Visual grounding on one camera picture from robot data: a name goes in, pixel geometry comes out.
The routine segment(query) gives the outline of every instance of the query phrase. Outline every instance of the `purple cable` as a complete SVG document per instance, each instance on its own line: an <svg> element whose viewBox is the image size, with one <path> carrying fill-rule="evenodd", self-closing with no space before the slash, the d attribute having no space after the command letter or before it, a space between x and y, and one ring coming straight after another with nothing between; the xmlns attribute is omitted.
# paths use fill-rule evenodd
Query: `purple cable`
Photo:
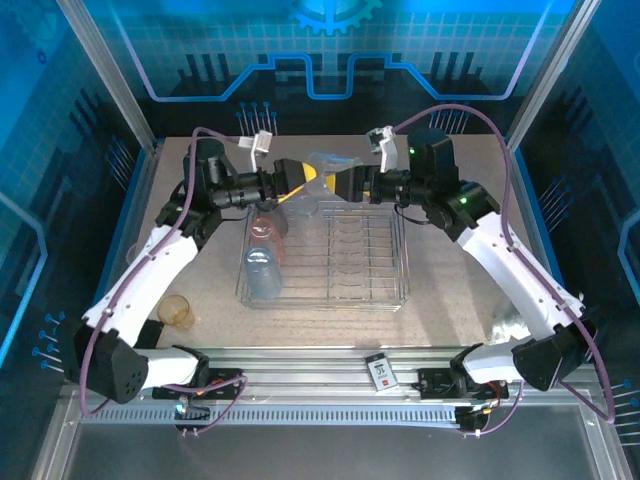
<svg viewBox="0 0 640 480"><path fill-rule="evenodd" d="M469 107L467 105L457 105L457 104L435 105L405 120L401 124L397 125L394 128L394 130L396 132L399 132L405 127L411 125L413 122L421 119L422 117L430 115L433 112L438 112L440 110L460 110L463 112L471 113L476 117L480 118L481 120L483 120L489 126L493 134L498 139L498 142L500 143L500 150L502 150L502 155L504 157L504 166L505 166L505 186L504 186L504 195L502 198L502 215L501 215L502 233L509 247L513 247L514 241L513 241L513 238L511 237L511 233L509 232L509 223L508 223L509 200L510 200L510 193L511 193L511 188L510 188L511 187L511 160L510 160L507 144L505 143L504 138L500 133L500 129L498 129L496 124L493 123L493 121L489 117L487 117L484 113L480 112L479 110L476 110L475 108ZM549 294L551 295L551 298L553 298L553 300L557 302L558 306L559 307L562 306L562 311L571 319L573 324L578 328L578 331L580 332L580 334L584 337L584 340L587 343L587 346L589 347L589 350L593 355L593 360L596 364L596 371L598 373L598 377L600 379L604 397L607 403L607 413L603 412L598 407L596 407L593 403L591 403L587 398L580 395L570 385L567 385L564 382L558 382L558 383L563 387L565 387L567 390L569 390L571 393L573 393L579 400L581 400L587 407L589 407L593 412L595 412L600 418L606 420L607 423L610 423L610 424L614 423L616 410L615 410L615 402L613 400L613 391L611 389L611 382L609 380L609 375L607 374L607 369L604 365L604 360L602 359L600 350L598 350L598 346L596 345L595 341L589 334L589 331L587 330L587 328L582 324L582 321L580 320L580 318L573 312L573 310L571 310L567 305L565 305L563 298L556 291L556 289L553 288L553 286L549 284L549 282L547 282L546 278L544 278L542 273L538 271L538 269L527 259L527 257L525 257L525 255L518 248L513 248L513 253L516 255L516 257L518 257L520 262L533 274L536 280L540 282L540 284L545 288L545 290L549 292Z"/></svg>
<svg viewBox="0 0 640 480"><path fill-rule="evenodd" d="M113 297L111 298L111 300L107 304L107 308L102 313L102 315L100 317L100 320L98 320L98 323L93 328L93 332L91 333L91 337L89 338L89 342L87 343L87 348L86 348L86 350L84 352L84 356L82 357L82 365L80 367L80 381L79 381L79 384L80 384L80 411L86 417L90 417L92 415L95 415L100 410L102 410L107 405L107 403L109 403L109 399L107 399L104 402L102 402L100 404L100 406L98 406L98 408L96 408L93 411L90 411L87 408L87 377L89 375L89 364L91 363L91 357L93 356L93 350L94 350L96 342L98 340L98 336L99 336L100 332L102 331L102 328L107 323L109 318L111 318L113 309L117 305L118 300L120 299L122 294L127 290L127 287L131 284L131 282L136 277L136 275L138 275L138 273L140 273L140 271L144 268L144 266L149 261L155 260L155 257L158 254L158 252L162 249L162 247L164 247L166 245L166 243L169 241L171 236L173 236L173 234L178 230L178 228L180 228L180 226L182 225L182 222L184 222L184 219L187 217L187 214L189 213L189 207L191 207L191 200L193 199L193 190L194 190L194 187L195 187L195 178L196 178L195 177L196 144L198 142L198 138L199 138L198 135L200 133L204 133L204 134L209 135L211 137L217 137L217 138L220 138L222 140L227 140L227 141L230 140L229 137L227 137L227 136L225 136L225 135L223 135L221 133L218 133L218 132L216 132L214 130L209 130L208 128L204 128L204 127L197 127L193 131L193 133L191 134L191 147L189 149L189 179L187 181L187 186L185 188L186 198L185 198L185 201L184 201L184 207L182 209L182 212L178 216L178 219L176 220L174 225L171 227L169 232L167 232L167 234L162 238L162 240L160 240L158 242L158 244L155 247L153 247L149 251L149 253L147 255L145 255L133 267L133 269L129 272L129 274L120 283L120 285L116 289L116 292L113 294Z"/></svg>
<svg viewBox="0 0 640 480"><path fill-rule="evenodd" d="M498 423L495 427L491 427L488 430L481 430L479 432L463 431L462 433L464 435L475 435L477 437L481 437L483 435L488 435L490 433L495 432L496 430L501 429L504 425L506 425L509 419L513 416L514 412L516 411L516 408L518 408L518 405L520 405L520 401L522 400L523 396L524 396L524 380L520 380L520 388L518 389L518 395L516 396L516 399L514 400L513 405L511 406L511 410L509 410L509 413L507 413L507 416L504 417L502 421L500 421L500 423Z"/></svg>
<svg viewBox="0 0 640 480"><path fill-rule="evenodd" d="M227 408L225 408L222 411L222 413L220 414L220 416L218 416L218 418L216 418L209 425L207 425L205 427L202 427L202 428L197 428L197 429L194 428L193 430L187 430L185 428L182 431L183 435L189 434L189 435L193 435L193 436L198 436L201 433L205 433L205 432L211 430L216 425L218 425L218 423L220 423L222 421L222 419L227 416L229 411L236 405L236 403L238 403L238 400L240 400L240 397L244 393L244 389L247 386L247 382L248 381L249 381L249 379L245 375L238 375L237 377L232 378L230 380L225 380L224 382L207 385L206 387L202 387L202 388L183 387L182 385L173 385L173 384L172 385L165 385L164 386L165 388L170 388L171 390L175 390L176 392L180 392L180 393L206 393L206 392L212 392L214 390L218 390L220 388L227 387L227 386L232 385L234 383L242 382L242 386L240 387L240 391L238 392L238 395L236 395L236 398L234 398L233 401L229 405L227 405Z"/></svg>

